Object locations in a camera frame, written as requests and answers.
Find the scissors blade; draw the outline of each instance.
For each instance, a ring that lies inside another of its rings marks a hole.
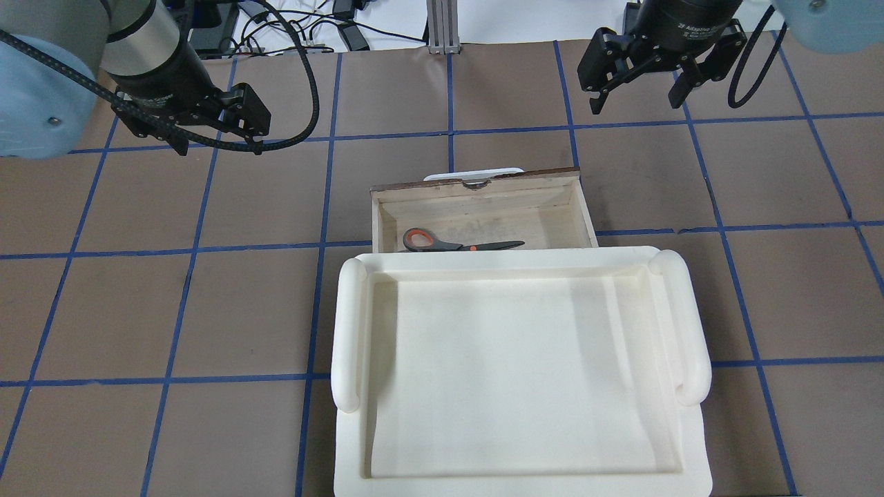
[[[522,240],[495,241],[494,243],[478,243],[476,245],[464,245],[461,250],[506,250],[520,247],[525,242]]]

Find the metal post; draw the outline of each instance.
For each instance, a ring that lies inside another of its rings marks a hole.
[[[427,0],[430,53],[461,53],[457,35],[457,0]]]

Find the scissors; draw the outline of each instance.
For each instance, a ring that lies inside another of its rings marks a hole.
[[[402,245],[411,252],[448,252],[461,250],[504,250],[524,245],[521,240],[496,241],[494,243],[478,243],[476,245],[461,245],[450,243],[436,238],[432,231],[425,228],[410,228],[402,235]]]

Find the black hose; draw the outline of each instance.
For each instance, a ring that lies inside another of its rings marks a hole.
[[[767,7],[765,11],[765,15],[761,16],[761,20],[758,22],[758,25],[755,27],[755,31],[752,32],[752,36],[749,38],[749,42],[746,43],[746,49],[743,50],[743,54],[740,56],[740,61],[736,63],[736,69],[734,69],[734,77],[730,80],[730,89],[728,90],[728,105],[732,109],[736,109],[739,107],[743,107],[749,99],[755,95],[755,92],[758,91],[758,88],[761,87],[761,82],[765,80],[765,76],[767,76],[767,71],[771,68],[771,64],[774,63],[774,59],[776,58],[777,51],[780,50],[780,45],[782,45],[782,39],[786,36],[786,23],[782,23],[782,28],[780,28],[780,33],[777,35],[776,42],[773,43],[773,49],[769,56],[767,56],[767,61],[765,62],[764,67],[761,68],[761,73],[758,74],[758,77],[755,79],[755,83],[752,84],[752,87],[749,88],[749,91],[746,92],[746,95],[743,96],[740,100],[736,100],[736,87],[740,84],[740,77],[743,76],[743,69],[746,68],[746,62],[749,60],[749,55],[752,53],[752,49],[755,48],[755,43],[758,41],[758,38],[761,36],[762,30],[767,26],[767,21],[770,20],[771,16],[774,15],[776,9],[773,5]]]
[[[280,14],[275,7],[266,2],[266,0],[256,1],[261,4],[265,9],[267,9],[270,13],[272,13],[277,19],[279,19],[279,22],[283,24],[288,35],[291,36],[292,41],[294,42],[294,46],[298,50],[298,55],[301,56],[301,62],[304,64],[304,71],[307,73],[307,80],[310,85],[310,95],[313,98],[313,113],[310,116],[310,122],[307,124],[304,130],[293,136],[292,138],[288,138],[282,141],[275,141],[273,143],[239,143],[236,141],[221,141],[193,133],[184,128],[175,126],[170,122],[157,118],[156,116],[148,114],[135,105],[132,105],[131,103],[116,96],[107,88],[104,88],[95,81],[92,81],[83,73],[80,73],[76,69],[73,69],[69,65],[61,62],[60,60],[52,57],[42,50],[38,50],[31,44],[21,41],[19,38],[16,38],[3,29],[0,29],[0,42],[6,43],[7,45],[13,47],[15,50],[18,50],[19,52],[27,55],[37,62],[40,62],[50,69],[64,75],[69,80],[72,80],[78,85],[100,96],[104,100],[107,100],[108,102],[110,102],[111,105],[121,109],[123,112],[132,114],[136,118],[145,121],[155,127],[158,127],[168,134],[176,134],[177,136],[187,138],[189,141],[200,143],[209,147],[214,147],[216,149],[231,150],[234,152],[253,152],[255,154],[260,154],[262,152],[291,147],[292,145],[304,141],[305,139],[307,139],[308,136],[310,136],[311,133],[313,133],[314,128],[316,128],[316,122],[319,120],[319,92],[316,89],[316,78],[313,76],[313,69],[310,67],[310,62],[307,60],[307,51],[304,49],[303,45],[301,45],[301,39],[298,36],[297,32],[295,32],[294,28],[288,22],[286,22],[286,19],[282,17],[282,14]]]

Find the scissors handle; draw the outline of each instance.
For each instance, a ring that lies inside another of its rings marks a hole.
[[[463,247],[460,243],[441,241],[432,231],[424,228],[409,228],[402,235],[402,245],[412,252],[448,252]]]

